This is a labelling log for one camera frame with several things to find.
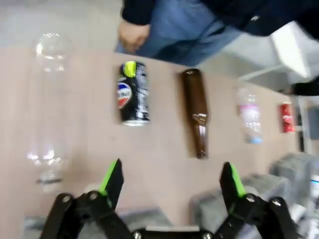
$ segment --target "human hand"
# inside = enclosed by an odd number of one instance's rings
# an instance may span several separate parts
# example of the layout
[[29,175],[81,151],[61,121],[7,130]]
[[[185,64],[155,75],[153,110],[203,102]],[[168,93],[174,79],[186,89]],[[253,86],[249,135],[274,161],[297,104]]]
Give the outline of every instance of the human hand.
[[131,53],[134,53],[142,46],[149,36],[150,25],[135,25],[125,20],[119,25],[118,34],[119,40],[123,47]]

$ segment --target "black can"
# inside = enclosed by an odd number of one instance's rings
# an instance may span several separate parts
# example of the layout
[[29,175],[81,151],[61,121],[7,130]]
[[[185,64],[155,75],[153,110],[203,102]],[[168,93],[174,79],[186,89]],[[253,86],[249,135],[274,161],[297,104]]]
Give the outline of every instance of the black can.
[[143,63],[128,61],[121,65],[117,93],[123,124],[142,126],[150,121],[149,88]]

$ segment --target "black jacket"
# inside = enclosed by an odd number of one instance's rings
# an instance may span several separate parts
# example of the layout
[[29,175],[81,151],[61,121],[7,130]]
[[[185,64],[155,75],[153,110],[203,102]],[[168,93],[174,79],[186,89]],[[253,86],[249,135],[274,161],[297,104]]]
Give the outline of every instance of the black jacket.
[[[268,36],[296,21],[319,40],[319,0],[201,0],[225,24],[257,36]],[[137,25],[150,22],[156,0],[124,0],[122,17]]]

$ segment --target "person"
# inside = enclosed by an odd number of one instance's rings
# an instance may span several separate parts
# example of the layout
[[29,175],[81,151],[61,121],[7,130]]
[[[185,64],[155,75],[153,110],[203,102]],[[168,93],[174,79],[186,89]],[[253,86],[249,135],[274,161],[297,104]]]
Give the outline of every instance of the person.
[[309,82],[292,84],[282,93],[294,96],[319,96],[319,76]]
[[116,52],[193,67],[241,32],[268,36],[296,21],[319,39],[318,0],[124,0]]

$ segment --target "blue jeans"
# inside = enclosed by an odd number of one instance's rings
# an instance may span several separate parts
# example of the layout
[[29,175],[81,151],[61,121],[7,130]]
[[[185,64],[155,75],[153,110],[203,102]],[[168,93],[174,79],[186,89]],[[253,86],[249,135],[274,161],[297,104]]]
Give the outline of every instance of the blue jeans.
[[[150,35],[135,55],[193,67],[240,35],[200,0],[157,0]],[[116,52],[127,52],[118,43]]]

